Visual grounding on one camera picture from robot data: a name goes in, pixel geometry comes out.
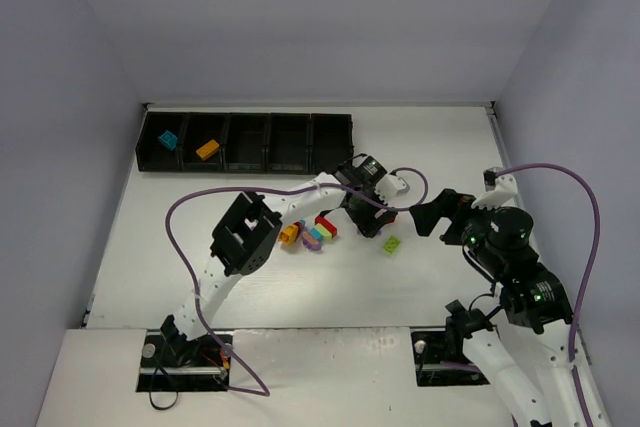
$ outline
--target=white wall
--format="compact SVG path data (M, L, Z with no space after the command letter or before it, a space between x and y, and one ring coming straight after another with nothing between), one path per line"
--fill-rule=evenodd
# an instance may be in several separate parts
M513 164L582 174L602 242L582 328L616 426L640 422L640 0L553 0L498 105ZM521 174L545 262L572 298L593 234L586 195L559 173Z
M89 0L143 100L495 100L550 0Z
M140 107L86 0L0 12L0 424L25 427L89 298Z

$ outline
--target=gray wall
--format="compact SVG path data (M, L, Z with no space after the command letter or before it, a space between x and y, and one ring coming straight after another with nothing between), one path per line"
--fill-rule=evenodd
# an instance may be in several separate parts
M550 0L89 0L143 100L495 100Z
M640 422L640 0L553 0L498 105L513 164L582 174L602 242L582 328L612 422ZM521 174L545 261L575 298L593 234L586 195L560 173Z
M80 323L140 108L86 0L0 12L0 424L25 427Z

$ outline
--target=black bin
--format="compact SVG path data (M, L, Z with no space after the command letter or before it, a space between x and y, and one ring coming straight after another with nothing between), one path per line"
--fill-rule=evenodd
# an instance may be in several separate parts
M349 114L313 114L311 116L311 169L313 173L331 172L353 157L353 122Z
M185 129L182 159L184 170L220 172L223 170L222 149L226 143L228 114L189 114ZM202 160L196 150L210 140L220 144L220 150Z
M142 132L136 145L138 170L176 172L182 169L180 155L187 115L176 112L147 112ZM162 145L158 137L166 131L178 137L176 148L171 151Z
M268 114L230 114L223 156L226 170L265 171L268 121Z
M309 173L310 120L305 114L271 114L267 171Z

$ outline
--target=blue block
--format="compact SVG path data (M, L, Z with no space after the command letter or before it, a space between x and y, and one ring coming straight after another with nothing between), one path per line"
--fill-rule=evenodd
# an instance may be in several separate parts
M164 134L158 137L158 142L164 145L167 149L174 151L176 145L178 145L178 137L167 130Z
M318 242L322 242L322 234L320 232L317 231L317 229L314 227L313 229L311 229L309 231L309 233L311 234L311 236L316 239Z

